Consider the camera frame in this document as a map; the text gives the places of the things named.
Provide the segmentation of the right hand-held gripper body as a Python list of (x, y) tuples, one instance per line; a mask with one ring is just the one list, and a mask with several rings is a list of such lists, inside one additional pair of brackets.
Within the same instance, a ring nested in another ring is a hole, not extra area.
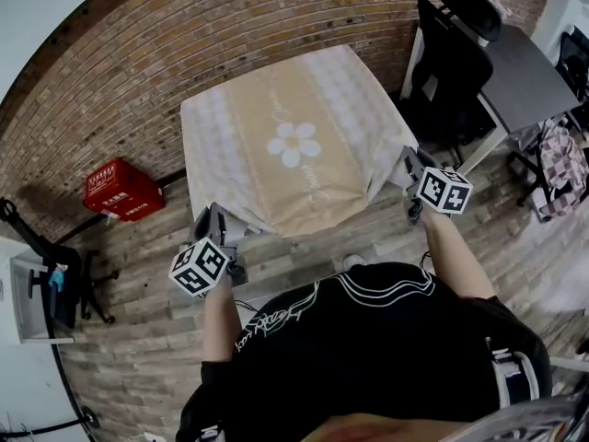
[(424, 206), (443, 215), (463, 214), (473, 185), (461, 174), (444, 168), (424, 150), (412, 149), (410, 161), (414, 183), (410, 187), (400, 187), (409, 223), (416, 225), (420, 221)]

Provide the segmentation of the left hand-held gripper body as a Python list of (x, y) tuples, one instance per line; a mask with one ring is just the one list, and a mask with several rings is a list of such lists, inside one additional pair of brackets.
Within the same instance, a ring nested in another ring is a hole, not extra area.
[(172, 260), (168, 278), (190, 296), (204, 297), (224, 277), (231, 280), (232, 286), (248, 281), (238, 243), (228, 243), (230, 220), (238, 219), (220, 204), (204, 207), (192, 225), (188, 244)]

